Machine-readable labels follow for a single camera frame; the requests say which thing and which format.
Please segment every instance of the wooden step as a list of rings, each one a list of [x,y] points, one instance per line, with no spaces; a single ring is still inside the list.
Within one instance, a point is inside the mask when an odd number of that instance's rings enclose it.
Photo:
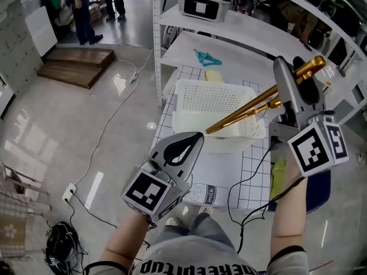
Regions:
[[[104,69],[101,67],[67,62],[46,62],[37,74],[41,77],[90,89],[103,72]]]
[[[105,49],[56,48],[46,57],[46,60],[79,63],[105,69],[115,60],[115,55],[113,50]]]

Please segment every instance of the hand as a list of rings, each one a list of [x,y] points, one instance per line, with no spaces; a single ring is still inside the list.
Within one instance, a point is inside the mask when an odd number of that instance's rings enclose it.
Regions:
[[[76,9],[81,8],[81,6],[83,5],[81,0],[74,0],[74,2],[75,2],[75,8]]]

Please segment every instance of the shoe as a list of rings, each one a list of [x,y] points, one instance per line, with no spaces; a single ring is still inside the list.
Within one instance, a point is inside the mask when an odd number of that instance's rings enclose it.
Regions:
[[[209,214],[209,216],[211,216],[213,214],[213,208],[212,207],[201,206],[200,209],[199,209],[199,212],[197,214],[199,215],[201,213],[207,213],[207,214]]]
[[[113,21],[115,20],[115,15],[109,15],[107,18],[106,18],[106,21]]]
[[[93,45],[93,44],[97,43],[98,41],[100,41],[102,39],[103,39],[103,35],[102,34],[98,34],[98,35],[94,36],[93,41],[89,41],[89,44],[90,45]]]
[[[124,19],[125,18],[125,14],[120,14],[118,17],[117,17],[117,20],[120,21],[121,19]]]
[[[166,221],[166,225],[172,225],[172,226],[181,226],[181,221],[176,217],[170,217]]]

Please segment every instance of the white power cord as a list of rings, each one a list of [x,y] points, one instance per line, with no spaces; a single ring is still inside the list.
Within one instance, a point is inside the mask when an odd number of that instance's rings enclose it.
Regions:
[[[128,62],[128,61],[126,61],[126,60],[121,60],[121,59],[117,59],[118,61],[123,61],[123,62],[126,62],[126,63],[129,63],[129,64],[131,64],[131,65],[133,65],[134,67],[135,67],[135,73],[134,73],[134,75],[135,76],[133,76],[133,78],[131,79],[131,82],[130,83],[132,83],[134,80],[136,80],[136,85],[134,86],[134,88],[132,89],[132,91],[127,95],[127,97],[121,102],[121,104],[117,107],[117,109],[116,109],[116,111],[112,114],[112,116],[107,120],[107,122],[106,122],[106,124],[104,125],[104,127],[103,127],[103,130],[102,130],[102,133],[101,133],[101,135],[100,135],[100,137],[99,137],[99,140],[98,140],[98,142],[97,142],[97,145],[96,145],[96,147],[94,148],[94,150],[92,151],[92,153],[91,153],[91,157],[89,158],[89,165],[88,165],[88,168],[87,168],[87,171],[85,172],[85,174],[74,184],[75,186],[84,178],[84,177],[86,177],[87,176],[87,174],[88,174],[88,172],[89,172],[89,169],[91,168],[91,164],[92,164],[92,158],[93,158],[93,154],[94,154],[94,152],[97,150],[97,148],[98,148],[98,146],[99,146],[99,144],[100,144],[100,142],[101,142],[101,140],[102,140],[102,137],[103,137],[103,134],[104,134],[104,131],[106,130],[106,127],[107,127],[107,125],[108,125],[108,123],[112,120],[112,118],[114,118],[114,116],[116,115],[116,113],[117,113],[117,111],[120,109],[120,107],[122,106],[122,104],[124,104],[125,102],[126,102],[126,100],[131,96],[131,94],[136,90],[136,88],[138,87],[138,76],[139,76],[139,73],[140,73],[140,71],[142,71],[143,70],[143,68],[145,67],[145,65],[147,64],[147,62],[148,62],[148,59],[150,58],[150,55],[152,54],[152,52],[153,52],[153,49],[151,49],[150,50],[150,53],[149,53],[149,55],[148,55],[148,57],[146,58],[146,60],[145,60],[145,63],[144,63],[144,65],[143,65],[143,67],[141,67],[140,69],[139,69],[139,71],[136,71],[137,70],[137,68],[136,68],[136,66],[135,66],[135,64],[133,64],[133,63],[131,63],[131,62]]]

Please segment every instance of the floral pattern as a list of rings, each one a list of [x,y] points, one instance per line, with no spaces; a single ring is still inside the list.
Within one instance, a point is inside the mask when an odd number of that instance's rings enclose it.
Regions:
[[[17,229],[14,228],[13,224],[4,227],[5,236],[9,238],[14,238],[15,234],[17,233]]]

